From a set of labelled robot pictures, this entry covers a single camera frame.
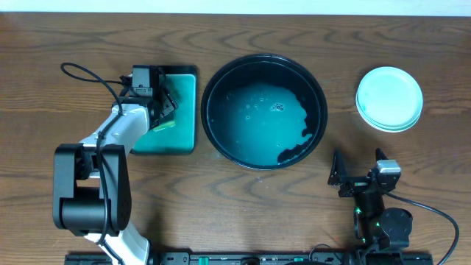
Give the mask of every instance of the white plate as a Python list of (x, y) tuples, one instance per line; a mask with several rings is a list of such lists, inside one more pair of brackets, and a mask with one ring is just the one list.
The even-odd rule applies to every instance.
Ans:
[(414, 126), (422, 111), (423, 97), (417, 81), (395, 67), (380, 67), (366, 74), (356, 94), (356, 107), (372, 127), (402, 132)]

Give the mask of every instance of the black cable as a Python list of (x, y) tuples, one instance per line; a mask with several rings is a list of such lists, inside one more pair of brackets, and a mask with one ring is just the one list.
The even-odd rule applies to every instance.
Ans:
[[(328, 248), (332, 249), (332, 247), (330, 247), (328, 244), (318, 244), (318, 245), (316, 245), (316, 246), (313, 247), (312, 250), (309, 252), (309, 261), (312, 261), (312, 255), (313, 255), (313, 253), (314, 253), (314, 250), (316, 250), (316, 248), (321, 247), (321, 246), (328, 247)], [(344, 262), (341, 260), (341, 258), (337, 256), (337, 253), (332, 252), (332, 254), (340, 261), (340, 264), (343, 264), (343, 263), (344, 263)]]
[[(89, 80), (89, 79), (74, 76), (73, 74), (70, 74), (65, 70), (65, 68), (64, 68), (65, 66), (72, 66), (72, 67), (78, 68), (78, 69), (84, 71), (85, 73), (90, 74), (96, 80), (91, 80), (91, 79)], [(106, 126), (103, 128), (103, 130), (98, 132), (98, 138), (96, 139), (96, 162), (98, 164), (98, 170), (99, 170), (99, 174), (100, 174), (100, 183), (102, 185), (103, 200), (104, 200), (104, 204), (105, 204), (105, 221), (104, 221), (104, 224), (103, 224), (102, 235), (100, 236), (100, 238), (96, 242), (96, 244), (99, 245), (100, 247), (104, 247), (105, 249), (109, 249), (108, 245), (105, 242), (105, 236), (108, 234), (108, 229), (110, 228), (110, 217), (109, 217), (110, 204), (108, 203), (109, 196), (108, 196), (108, 189), (107, 189), (107, 183), (106, 183), (106, 178), (105, 178), (105, 171), (103, 169), (103, 161), (102, 161), (103, 157), (102, 157), (101, 145), (102, 145), (102, 140), (104, 139), (104, 137), (106, 135), (106, 132), (113, 126), (113, 124), (121, 116), (123, 116), (123, 107), (121, 106), (121, 102), (119, 101), (119, 98), (116, 95), (115, 91), (107, 84), (108, 81), (103, 80), (101, 77), (99, 77), (98, 75), (96, 75), (92, 71), (90, 71), (90, 70), (88, 70), (88, 69), (86, 69), (82, 66), (79, 66), (75, 63), (62, 63), (60, 65), (60, 69), (65, 74), (67, 74), (68, 76), (73, 77), (74, 79), (77, 79), (77, 80), (82, 80), (82, 81), (86, 81), (86, 82), (100, 82), (101, 84), (103, 84), (109, 90), (109, 92), (115, 98), (116, 103), (118, 104), (118, 108), (119, 108), (118, 115), (116, 115), (108, 124), (106, 124)], [(110, 252), (110, 251), (108, 251), (108, 252), (110, 253), (110, 255), (113, 258), (115, 258), (118, 261), (119, 264), (122, 264), (122, 260), (114, 252)]]
[(408, 204), (415, 205), (415, 206), (427, 209), (427, 210), (429, 210), (433, 213), (436, 213), (440, 216), (443, 216), (444, 218), (446, 218), (448, 221), (450, 221), (453, 224), (453, 226), (455, 228), (455, 238), (453, 239), (453, 243), (451, 244), (451, 247), (448, 250), (447, 254), (445, 254), (445, 256), (440, 260), (440, 262), (437, 265), (442, 265), (445, 261), (447, 261), (447, 259), (451, 256), (451, 253), (455, 250), (456, 245), (458, 244), (459, 227), (458, 227), (458, 224), (456, 223), (456, 221), (453, 218), (451, 218), (451, 216), (447, 215), (446, 213), (444, 213), (440, 210), (437, 210), (437, 209), (432, 208), (432, 207), (427, 206), (427, 205), (423, 205), (422, 203), (419, 203), (419, 202), (415, 202), (411, 199), (405, 199), (405, 198), (402, 198), (402, 197), (399, 197), (397, 195), (389, 193), (384, 188), (382, 188), (377, 181), (375, 181), (375, 184), (380, 189), (380, 191), (383, 192), (383, 194), (385, 194), (385, 195), (387, 195), (387, 196), (389, 196), (393, 199), (397, 199), (401, 202), (407, 202)]

